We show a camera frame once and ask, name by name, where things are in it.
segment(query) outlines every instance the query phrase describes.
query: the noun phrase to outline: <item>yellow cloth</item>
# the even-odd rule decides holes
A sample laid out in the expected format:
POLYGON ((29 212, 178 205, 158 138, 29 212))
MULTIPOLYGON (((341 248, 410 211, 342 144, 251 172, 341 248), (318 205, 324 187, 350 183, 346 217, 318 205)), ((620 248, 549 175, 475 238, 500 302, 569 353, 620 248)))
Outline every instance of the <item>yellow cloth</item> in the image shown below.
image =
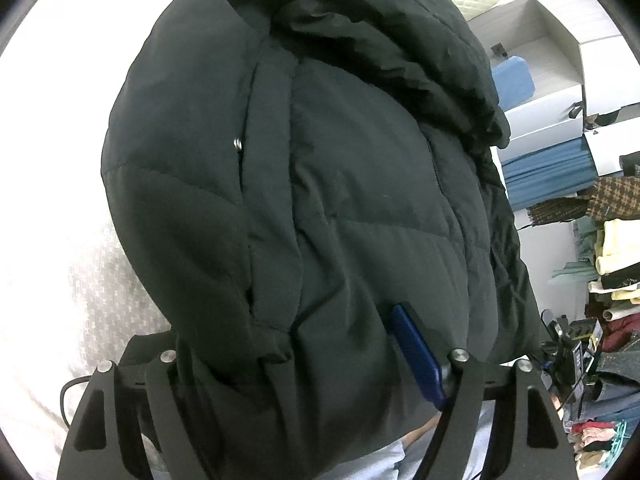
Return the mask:
POLYGON ((611 299, 614 301, 631 300, 633 298, 640 298, 640 288, 636 288, 636 290, 614 290, 611 293, 611 299))
POLYGON ((640 220, 616 218, 604 222, 602 246, 599 243, 600 239, 598 231, 594 250, 596 270, 599 274, 609 274, 640 262, 640 220))

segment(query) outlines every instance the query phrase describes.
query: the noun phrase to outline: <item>blue object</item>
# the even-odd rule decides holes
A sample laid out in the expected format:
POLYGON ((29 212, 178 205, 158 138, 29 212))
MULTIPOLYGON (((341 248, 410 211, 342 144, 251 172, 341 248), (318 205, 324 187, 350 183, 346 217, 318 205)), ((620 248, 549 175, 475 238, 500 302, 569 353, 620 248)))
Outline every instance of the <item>blue object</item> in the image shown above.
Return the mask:
POLYGON ((521 105, 536 92, 527 62, 521 57, 511 56, 492 68, 491 74, 500 98, 498 106, 502 111, 521 105))
POLYGON ((402 305, 396 305, 391 312, 391 327, 398 345, 414 373, 422 396, 443 410, 447 395, 443 389, 443 379, 450 376, 450 367, 443 370, 443 362, 438 362, 429 350, 420 329, 412 321, 410 314, 402 305))
POLYGON ((502 172, 514 211, 586 189, 598 177, 584 137, 518 156, 502 172))

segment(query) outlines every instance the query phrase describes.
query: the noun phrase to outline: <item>black puffer jacket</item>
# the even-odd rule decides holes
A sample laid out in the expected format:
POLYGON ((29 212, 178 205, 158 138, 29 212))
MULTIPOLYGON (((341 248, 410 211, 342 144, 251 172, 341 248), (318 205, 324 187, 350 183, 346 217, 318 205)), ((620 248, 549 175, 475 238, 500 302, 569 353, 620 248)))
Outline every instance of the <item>black puffer jacket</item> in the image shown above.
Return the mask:
POLYGON ((102 177, 221 478, 312 478, 423 424, 385 328, 400 301, 482 360, 537 341, 497 102, 450 0, 174 0, 158 19, 102 177))

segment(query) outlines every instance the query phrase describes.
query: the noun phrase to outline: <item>red garment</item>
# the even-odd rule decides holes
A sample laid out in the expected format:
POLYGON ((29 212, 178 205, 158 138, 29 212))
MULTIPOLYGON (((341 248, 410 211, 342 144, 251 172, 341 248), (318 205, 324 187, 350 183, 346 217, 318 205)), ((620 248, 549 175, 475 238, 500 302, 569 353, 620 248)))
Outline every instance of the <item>red garment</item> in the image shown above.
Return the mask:
POLYGON ((640 312, 607 323, 607 335, 602 340, 603 352, 615 352, 629 342, 633 330, 640 330, 640 312))
POLYGON ((579 424, 574 424, 571 428, 572 433, 582 433, 584 428, 599 428, 600 430, 606 430, 607 428, 615 428, 615 422, 595 422, 594 420, 589 420, 587 422, 580 422, 579 424))

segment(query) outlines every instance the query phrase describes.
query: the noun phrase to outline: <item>screw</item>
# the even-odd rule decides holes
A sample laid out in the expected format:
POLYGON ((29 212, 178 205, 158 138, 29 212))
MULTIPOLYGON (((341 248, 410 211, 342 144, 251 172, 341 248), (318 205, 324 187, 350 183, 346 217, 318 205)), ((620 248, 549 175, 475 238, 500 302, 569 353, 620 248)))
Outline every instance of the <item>screw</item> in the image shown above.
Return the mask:
POLYGON ((111 367, 113 366, 113 363, 111 361, 100 361, 98 363, 98 371, 103 374, 105 372, 108 372, 109 370, 111 370, 111 367))
POLYGON ((533 365, 527 359, 518 359, 518 368, 523 372, 530 372, 533 370, 533 365))
POLYGON ((451 351, 450 355, 454 361, 457 361, 459 363, 466 363, 467 361, 469 361, 469 352, 467 352, 464 348, 454 348, 451 351))
POLYGON ((173 363, 175 361, 175 350, 165 350, 160 356, 163 363, 173 363))

